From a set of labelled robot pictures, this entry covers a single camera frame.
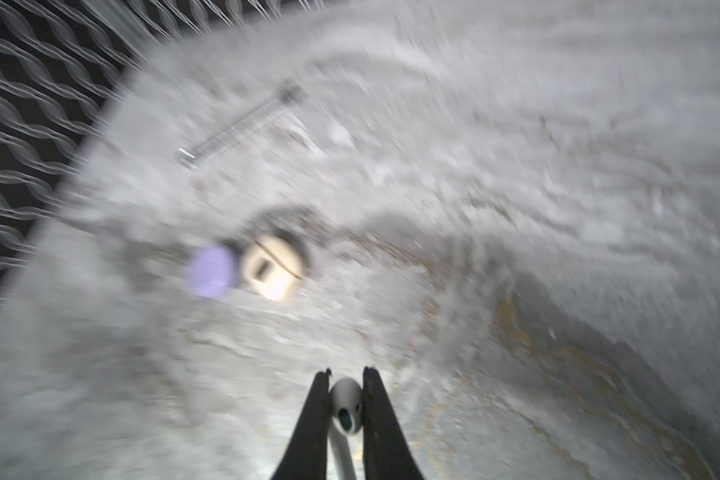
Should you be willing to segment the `beige earbud charging case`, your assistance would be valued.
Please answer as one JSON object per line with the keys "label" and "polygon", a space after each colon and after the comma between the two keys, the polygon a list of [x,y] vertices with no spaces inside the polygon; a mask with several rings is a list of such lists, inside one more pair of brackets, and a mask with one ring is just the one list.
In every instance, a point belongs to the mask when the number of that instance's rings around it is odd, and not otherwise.
{"label": "beige earbud charging case", "polygon": [[284,302],[305,275],[305,260],[289,242],[273,235],[260,236],[243,253],[242,277],[262,297]]}

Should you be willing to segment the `purple earbud case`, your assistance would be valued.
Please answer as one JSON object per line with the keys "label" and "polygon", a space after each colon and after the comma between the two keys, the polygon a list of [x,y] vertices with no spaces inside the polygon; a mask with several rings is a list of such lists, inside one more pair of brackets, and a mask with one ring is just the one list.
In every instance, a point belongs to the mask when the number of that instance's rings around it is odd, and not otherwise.
{"label": "purple earbud case", "polygon": [[189,263],[189,284],[203,298],[217,298],[239,283],[239,261],[226,245],[211,245],[197,250]]}

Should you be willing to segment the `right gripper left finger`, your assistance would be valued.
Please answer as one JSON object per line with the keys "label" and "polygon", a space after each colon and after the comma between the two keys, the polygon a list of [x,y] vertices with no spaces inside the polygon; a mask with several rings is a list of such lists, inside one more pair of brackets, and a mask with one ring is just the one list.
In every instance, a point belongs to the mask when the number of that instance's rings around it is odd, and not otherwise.
{"label": "right gripper left finger", "polygon": [[318,371],[272,480],[325,480],[328,430],[331,424],[331,370]]}

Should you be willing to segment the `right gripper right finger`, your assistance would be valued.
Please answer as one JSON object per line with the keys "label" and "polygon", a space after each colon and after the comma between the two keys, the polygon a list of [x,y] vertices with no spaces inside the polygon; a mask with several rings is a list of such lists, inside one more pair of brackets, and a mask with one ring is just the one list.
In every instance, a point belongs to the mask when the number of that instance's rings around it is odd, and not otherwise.
{"label": "right gripper right finger", "polygon": [[379,371],[363,371],[363,465],[368,480],[423,480]]}

